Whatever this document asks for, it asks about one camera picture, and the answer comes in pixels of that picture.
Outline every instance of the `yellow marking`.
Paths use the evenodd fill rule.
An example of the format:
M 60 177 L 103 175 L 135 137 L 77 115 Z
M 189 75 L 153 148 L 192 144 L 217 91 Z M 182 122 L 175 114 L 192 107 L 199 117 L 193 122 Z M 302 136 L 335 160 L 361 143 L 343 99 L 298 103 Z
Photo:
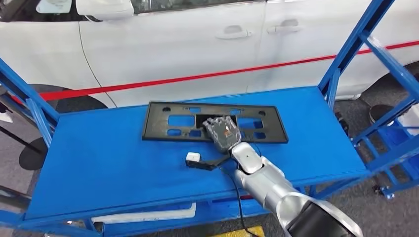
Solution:
M 255 226 L 252 228 L 248 228 L 248 230 L 259 237 L 265 237 L 262 226 Z M 247 233 L 245 230 L 238 230 L 238 231 L 219 234 L 212 237 L 251 237 L 251 235 Z

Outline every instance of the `car window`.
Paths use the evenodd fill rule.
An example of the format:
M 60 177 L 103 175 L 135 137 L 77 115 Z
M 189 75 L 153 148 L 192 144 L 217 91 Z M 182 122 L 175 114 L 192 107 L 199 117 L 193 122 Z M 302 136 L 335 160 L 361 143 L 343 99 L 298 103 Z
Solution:
M 0 12 L 0 21 L 82 21 L 77 14 L 75 0 L 0 0 L 6 2 Z
M 135 14 L 154 11 L 182 10 L 243 1 L 250 0 L 131 0 Z
M 72 0 L 40 0 L 37 5 L 39 13 L 69 13 Z

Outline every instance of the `blue shelf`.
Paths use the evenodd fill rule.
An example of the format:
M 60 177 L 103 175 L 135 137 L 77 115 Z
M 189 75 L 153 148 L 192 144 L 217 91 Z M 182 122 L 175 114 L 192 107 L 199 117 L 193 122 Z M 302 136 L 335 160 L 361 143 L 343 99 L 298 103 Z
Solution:
M 258 147 L 296 187 L 369 174 L 318 87 L 194 101 L 276 106 L 289 142 Z M 213 143 L 142 141 L 146 110 L 135 106 L 61 115 L 24 223 L 236 196 L 220 170 L 185 165 L 188 152 L 219 157 Z M 235 168 L 233 162 L 225 165 Z
M 379 134 L 383 142 L 390 149 L 394 149 L 401 143 L 412 138 L 412 135 L 406 129 L 398 129 L 392 127 L 402 127 L 396 119 L 390 127 L 381 128 Z M 406 174 L 412 179 L 419 178 L 419 156 L 412 157 L 400 163 Z
M 254 199 L 243 200 L 243 215 L 245 217 L 266 214 L 265 210 Z M 156 230 L 163 231 L 169 229 L 179 229 L 183 227 L 226 221 L 239 218 L 239 207 L 237 201 L 209 205 L 207 202 L 197 203 L 195 217 L 179 220 L 133 222 L 122 224 L 105 224 L 105 237 L 125 237 L 138 235 Z

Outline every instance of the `silver robot arm segment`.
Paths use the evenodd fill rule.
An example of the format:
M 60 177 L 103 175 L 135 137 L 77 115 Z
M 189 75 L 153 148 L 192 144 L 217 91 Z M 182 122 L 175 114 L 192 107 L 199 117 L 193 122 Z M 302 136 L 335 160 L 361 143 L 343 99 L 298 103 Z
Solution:
M 363 237 L 361 228 L 324 200 L 300 193 L 284 173 L 245 142 L 231 149 L 240 167 L 236 180 L 266 210 L 272 212 L 289 237 Z

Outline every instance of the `black bracket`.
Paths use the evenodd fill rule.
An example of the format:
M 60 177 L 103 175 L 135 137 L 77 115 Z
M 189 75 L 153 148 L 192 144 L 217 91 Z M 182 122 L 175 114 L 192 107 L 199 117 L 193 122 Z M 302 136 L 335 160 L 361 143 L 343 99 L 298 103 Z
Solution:
M 275 106 L 175 102 L 149 103 L 142 139 L 212 142 L 202 123 L 220 116 L 231 117 L 240 129 L 243 142 L 288 142 Z M 189 123 L 172 124 L 173 117 L 184 117 Z

